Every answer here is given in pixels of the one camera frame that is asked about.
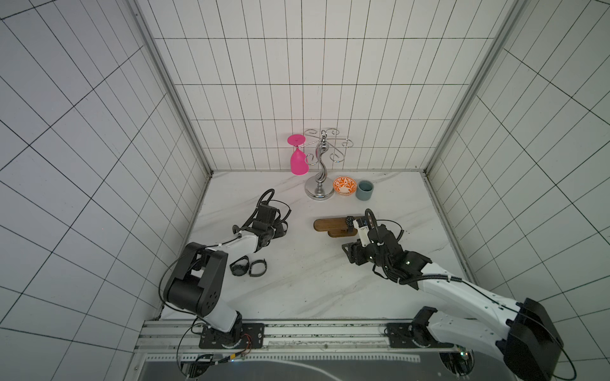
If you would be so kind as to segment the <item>brown wooden watch stand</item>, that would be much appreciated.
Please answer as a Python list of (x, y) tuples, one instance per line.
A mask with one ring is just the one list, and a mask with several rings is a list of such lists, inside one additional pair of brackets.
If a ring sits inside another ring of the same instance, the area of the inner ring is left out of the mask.
[(353, 237), (357, 235), (357, 230), (348, 228), (346, 225), (346, 217), (321, 218), (314, 221), (314, 230), (317, 232), (326, 232), (329, 237)]

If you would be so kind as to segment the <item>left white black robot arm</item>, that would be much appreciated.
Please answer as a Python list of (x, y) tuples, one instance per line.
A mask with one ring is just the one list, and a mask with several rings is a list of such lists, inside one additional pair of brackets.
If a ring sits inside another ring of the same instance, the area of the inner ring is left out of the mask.
[(254, 255), (287, 233), (288, 216), (263, 201), (232, 238), (212, 245), (187, 244), (165, 283), (161, 297), (175, 309), (195, 315), (221, 333), (235, 330), (241, 315), (221, 299), (230, 260)]

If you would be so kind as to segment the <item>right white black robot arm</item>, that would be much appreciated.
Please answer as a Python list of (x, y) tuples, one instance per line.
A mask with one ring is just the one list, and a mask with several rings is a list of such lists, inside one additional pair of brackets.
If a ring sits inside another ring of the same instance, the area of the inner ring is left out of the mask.
[(505, 363), (522, 380), (551, 380), (564, 344), (544, 306), (518, 302), (451, 274), (418, 252), (402, 248), (384, 225), (359, 228), (357, 241), (342, 245), (350, 263), (373, 264), (373, 272), (400, 286), (434, 295), (457, 306), (454, 317), (424, 306), (411, 320), (406, 338), (420, 348), (453, 344)]

